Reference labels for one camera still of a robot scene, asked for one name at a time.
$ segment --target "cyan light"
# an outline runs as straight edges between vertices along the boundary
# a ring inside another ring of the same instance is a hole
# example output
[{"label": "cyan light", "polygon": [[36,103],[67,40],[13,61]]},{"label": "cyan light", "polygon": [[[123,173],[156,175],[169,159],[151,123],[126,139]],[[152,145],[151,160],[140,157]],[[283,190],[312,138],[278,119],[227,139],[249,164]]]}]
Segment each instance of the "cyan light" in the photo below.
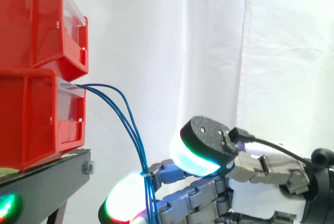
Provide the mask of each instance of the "cyan light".
[{"label": "cyan light", "polygon": [[170,155],[174,163],[183,171],[200,177],[207,176],[220,169],[220,165],[205,160],[191,152],[179,136],[175,137],[171,142]]}]

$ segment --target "black cable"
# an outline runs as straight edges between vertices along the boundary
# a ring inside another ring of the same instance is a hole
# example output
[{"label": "black cable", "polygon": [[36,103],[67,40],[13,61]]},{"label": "black cable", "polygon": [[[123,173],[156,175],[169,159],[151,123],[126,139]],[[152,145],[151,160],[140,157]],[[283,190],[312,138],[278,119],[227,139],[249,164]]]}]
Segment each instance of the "black cable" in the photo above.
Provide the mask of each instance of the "black cable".
[{"label": "black cable", "polygon": [[290,152],[290,151],[286,150],[285,148],[280,147],[279,145],[276,145],[276,144],[274,144],[274,143],[268,142],[268,141],[266,141],[266,140],[264,140],[264,139],[251,138],[251,141],[250,141],[250,142],[257,142],[257,143],[266,145],[266,146],[268,146],[268,147],[272,147],[272,148],[274,148],[274,149],[276,149],[276,150],[278,150],[278,151],[281,151],[282,153],[284,153],[284,154],[286,154],[286,155],[289,155],[289,156],[291,156],[292,158],[294,158],[294,159],[296,159],[296,160],[298,160],[298,161],[304,163],[305,165],[308,165],[308,166],[311,167],[311,168],[314,168],[314,169],[322,169],[322,168],[324,168],[324,167],[322,167],[322,166],[318,166],[318,165],[312,163],[311,161],[308,161],[308,160],[306,160],[306,159],[304,159],[304,158],[302,158],[302,157],[300,157],[300,156],[294,154],[293,152]]}]

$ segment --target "red storage drawer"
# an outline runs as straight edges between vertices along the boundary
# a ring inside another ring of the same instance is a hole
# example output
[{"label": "red storage drawer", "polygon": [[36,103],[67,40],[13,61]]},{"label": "red storage drawer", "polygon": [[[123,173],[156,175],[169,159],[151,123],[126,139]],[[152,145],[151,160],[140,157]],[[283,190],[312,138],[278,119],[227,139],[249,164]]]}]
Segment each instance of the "red storage drawer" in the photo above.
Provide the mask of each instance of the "red storage drawer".
[{"label": "red storage drawer", "polygon": [[0,168],[21,171],[85,143],[85,91],[49,69],[0,69]]},{"label": "red storage drawer", "polygon": [[88,73],[88,21],[73,0],[0,0],[0,67]]}]

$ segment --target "clear plastic bin front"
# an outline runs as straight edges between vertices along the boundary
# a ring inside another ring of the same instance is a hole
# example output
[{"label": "clear plastic bin front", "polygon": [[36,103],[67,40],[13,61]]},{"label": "clear plastic bin front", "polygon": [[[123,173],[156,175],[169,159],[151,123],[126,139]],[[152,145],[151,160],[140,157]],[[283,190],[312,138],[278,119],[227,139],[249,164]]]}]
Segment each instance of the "clear plastic bin front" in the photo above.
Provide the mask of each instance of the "clear plastic bin front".
[{"label": "clear plastic bin front", "polygon": [[85,90],[58,78],[58,120],[78,122],[78,99],[85,96]]},{"label": "clear plastic bin front", "polygon": [[63,0],[63,14],[67,34],[79,45],[79,27],[86,25],[85,17],[73,0]]}]

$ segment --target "led light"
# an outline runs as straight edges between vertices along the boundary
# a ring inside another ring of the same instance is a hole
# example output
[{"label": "led light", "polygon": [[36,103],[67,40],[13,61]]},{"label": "led light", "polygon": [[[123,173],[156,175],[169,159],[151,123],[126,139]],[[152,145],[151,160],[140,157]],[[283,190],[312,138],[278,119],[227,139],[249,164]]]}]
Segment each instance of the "led light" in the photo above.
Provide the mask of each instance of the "led light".
[{"label": "led light", "polygon": [[115,221],[128,222],[146,208],[144,177],[131,173],[119,181],[105,201],[106,213]]},{"label": "led light", "polygon": [[6,222],[15,212],[16,199],[14,194],[0,196],[0,223]]},{"label": "led light", "polygon": [[220,166],[205,160],[191,152],[182,142],[179,135],[173,138],[170,145],[170,155],[174,163],[190,174],[200,177],[207,176],[220,169]]}]

